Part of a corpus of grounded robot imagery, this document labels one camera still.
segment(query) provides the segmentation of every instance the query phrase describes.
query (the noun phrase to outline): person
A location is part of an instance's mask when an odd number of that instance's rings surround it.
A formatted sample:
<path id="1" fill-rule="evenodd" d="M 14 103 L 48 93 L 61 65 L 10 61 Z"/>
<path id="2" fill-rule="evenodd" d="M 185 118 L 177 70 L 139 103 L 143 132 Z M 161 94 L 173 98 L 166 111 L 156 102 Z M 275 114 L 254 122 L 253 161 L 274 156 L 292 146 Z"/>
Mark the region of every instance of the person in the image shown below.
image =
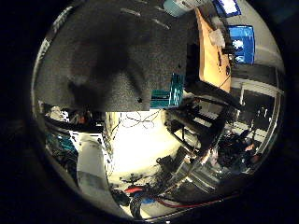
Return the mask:
<path id="1" fill-rule="evenodd" d="M 256 164 L 262 154 L 255 154 L 252 140 L 247 138 L 249 130 L 238 135 L 232 133 L 223 137 L 219 142 L 218 150 L 211 152 L 211 164 L 220 165 L 230 170 L 232 174 L 240 174 Z"/>

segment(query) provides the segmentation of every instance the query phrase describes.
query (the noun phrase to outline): white container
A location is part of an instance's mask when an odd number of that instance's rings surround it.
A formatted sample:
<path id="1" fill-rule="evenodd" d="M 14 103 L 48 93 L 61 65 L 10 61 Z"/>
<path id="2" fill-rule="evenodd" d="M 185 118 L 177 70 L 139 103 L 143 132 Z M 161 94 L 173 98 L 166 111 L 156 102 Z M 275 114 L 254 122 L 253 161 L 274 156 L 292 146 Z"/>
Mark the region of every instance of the white container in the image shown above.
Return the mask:
<path id="1" fill-rule="evenodd" d="M 210 0 L 166 0 L 164 9 L 174 17 L 180 17 L 188 11 L 200 7 Z"/>

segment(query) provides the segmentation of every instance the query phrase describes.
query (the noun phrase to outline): desk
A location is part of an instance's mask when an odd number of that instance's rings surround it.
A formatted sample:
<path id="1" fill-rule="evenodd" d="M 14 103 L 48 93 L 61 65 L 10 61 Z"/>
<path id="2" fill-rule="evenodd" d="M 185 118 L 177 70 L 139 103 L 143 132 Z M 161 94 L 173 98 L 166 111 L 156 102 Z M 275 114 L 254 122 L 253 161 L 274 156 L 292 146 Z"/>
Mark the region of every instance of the desk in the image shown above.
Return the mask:
<path id="1" fill-rule="evenodd" d="M 202 81 L 211 83 L 219 87 L 227 78 L 226 66 L 230 67 L 228 55 L 221 52 L 221 47 L 211 44 L 209 33 L 213 31 L 209 24 L 204 20 L 198 8 L 195 9 L 198 32 L 199 32 L 199 78 Z M 221 89 L 229 92 L 231 78 L 221 86 Z"/>

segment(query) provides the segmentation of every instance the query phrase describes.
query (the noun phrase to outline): gray carpet surface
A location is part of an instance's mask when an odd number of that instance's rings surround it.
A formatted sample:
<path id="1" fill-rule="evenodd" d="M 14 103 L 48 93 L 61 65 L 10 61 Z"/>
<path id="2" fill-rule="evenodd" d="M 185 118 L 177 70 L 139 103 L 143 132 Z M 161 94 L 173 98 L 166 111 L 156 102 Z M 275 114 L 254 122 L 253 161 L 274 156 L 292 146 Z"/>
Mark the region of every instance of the gray carpet surface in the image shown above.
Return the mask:
<path id="1" fill-rule="evenodd" d="M 90 0 L 79 7 L 45 55 L 37 99 L 76 109 L 149 110 L 152 90 L 167 91 L 173 73 L 185 75 L 194 20 L 194 13 L 173 18 L 156 8 L 162 4 Z"/>

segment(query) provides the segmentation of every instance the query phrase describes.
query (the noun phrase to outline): blue screen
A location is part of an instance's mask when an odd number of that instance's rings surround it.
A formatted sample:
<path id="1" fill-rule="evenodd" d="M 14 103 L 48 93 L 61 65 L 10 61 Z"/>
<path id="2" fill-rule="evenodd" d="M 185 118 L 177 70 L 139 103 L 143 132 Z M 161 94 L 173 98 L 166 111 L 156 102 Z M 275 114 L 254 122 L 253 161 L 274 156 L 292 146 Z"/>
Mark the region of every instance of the blue screen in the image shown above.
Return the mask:
<path id="1" fill-rule="evenodd" d="M 235 0 L 215 0 L 214 3 L 218 12 L 224 13 L 226 17 L 241 15 L 241 10 Z"/>
<path id="2" fill-rule="evenodd" d="M 255 40 L 252 26 L 229 26 L 237 63 L 254 63 Z"/>

